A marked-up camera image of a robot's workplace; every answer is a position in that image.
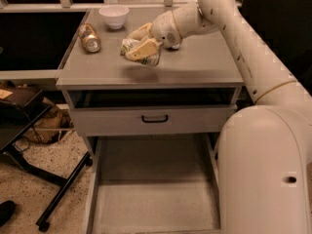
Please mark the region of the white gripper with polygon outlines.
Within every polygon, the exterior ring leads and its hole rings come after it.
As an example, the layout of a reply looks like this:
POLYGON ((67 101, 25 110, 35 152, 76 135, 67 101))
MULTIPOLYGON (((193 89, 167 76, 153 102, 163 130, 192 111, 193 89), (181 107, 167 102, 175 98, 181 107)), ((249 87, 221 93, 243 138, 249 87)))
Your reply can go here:
POLYGON ((128 35, 128 38, 132 39, 130 49, 125 53, 126 58, 129 60, 159 57, 159 42, 161 42, 162 47, 166 49, 182 43, 182 38, 178 32, 174 13, 172 11, 167 11, 158 16, 152 23, 148 22, 134 30, 128 35))

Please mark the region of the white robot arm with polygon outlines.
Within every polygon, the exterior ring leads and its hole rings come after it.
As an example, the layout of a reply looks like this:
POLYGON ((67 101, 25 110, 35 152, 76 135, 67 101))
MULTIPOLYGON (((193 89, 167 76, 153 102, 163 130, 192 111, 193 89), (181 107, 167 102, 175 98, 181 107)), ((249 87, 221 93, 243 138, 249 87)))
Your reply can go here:
POLYGON ((239 12, 235 0, 197 0, 133 31, 129 60, 216 26, 253 101, 218 141, 221 234, 311 234, 306 167, 312 98, 239 12))

